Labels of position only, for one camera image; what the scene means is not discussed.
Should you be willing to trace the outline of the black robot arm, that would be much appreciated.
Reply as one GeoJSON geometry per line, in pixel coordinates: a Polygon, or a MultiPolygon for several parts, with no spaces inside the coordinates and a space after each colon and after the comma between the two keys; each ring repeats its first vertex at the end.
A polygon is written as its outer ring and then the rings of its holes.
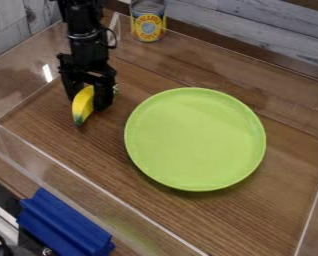
{"type": "Polygon", "coordinates": [[[110,50],[118,47],[118,43],[108,42],[108,34],[116,36],[115,32],[100,23],[103,0],[56,1],[67,24],[71,49],[70,54],[56,55],[67,97],[74,100],[88,83],[94,92],[94,110],[103,111],[114,101],[116,70],[108,60],[110,50]]]}

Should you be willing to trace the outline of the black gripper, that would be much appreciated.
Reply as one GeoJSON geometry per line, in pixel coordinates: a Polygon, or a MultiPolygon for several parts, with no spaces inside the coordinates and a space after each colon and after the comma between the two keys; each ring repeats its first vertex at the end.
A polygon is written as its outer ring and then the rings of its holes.
{"type": "Polygon", "coordinates": [[[103,111],[114,102],[116,70],[108,64],[110,51],[118,43],[110,44],[108,31],[67,33],[70,53],[59,53],[59,72],[67,97],[74,100],[84,87],[94,84],[94,109],[103,111]]]}

